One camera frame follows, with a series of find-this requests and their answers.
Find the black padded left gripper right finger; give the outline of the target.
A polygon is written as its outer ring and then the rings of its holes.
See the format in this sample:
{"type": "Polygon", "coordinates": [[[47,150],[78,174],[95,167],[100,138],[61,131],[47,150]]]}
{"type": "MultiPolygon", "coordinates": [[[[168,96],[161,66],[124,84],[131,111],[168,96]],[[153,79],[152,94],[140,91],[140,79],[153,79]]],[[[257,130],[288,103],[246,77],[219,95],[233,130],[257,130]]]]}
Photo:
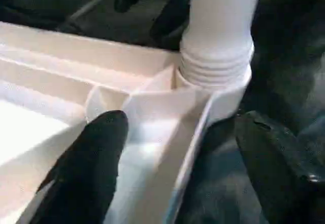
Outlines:
{"type": "Polygon", "coordinates": [[[269,223],[324,223],[324,117],[294,135],[250,111],[236,118],[235,137],[269,223]]]}

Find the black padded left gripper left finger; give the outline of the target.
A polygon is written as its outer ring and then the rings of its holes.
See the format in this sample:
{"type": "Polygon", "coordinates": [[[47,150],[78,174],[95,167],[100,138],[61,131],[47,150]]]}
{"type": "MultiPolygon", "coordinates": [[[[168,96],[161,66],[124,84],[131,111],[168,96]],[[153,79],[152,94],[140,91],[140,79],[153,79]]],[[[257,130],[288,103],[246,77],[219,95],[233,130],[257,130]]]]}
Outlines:
{"type": "Polygon", "coordinates": [[[107,111],[88,123],[38,191],[50,186],[29,223],[103,223],[116,192],[128,118],[107,111]]]}

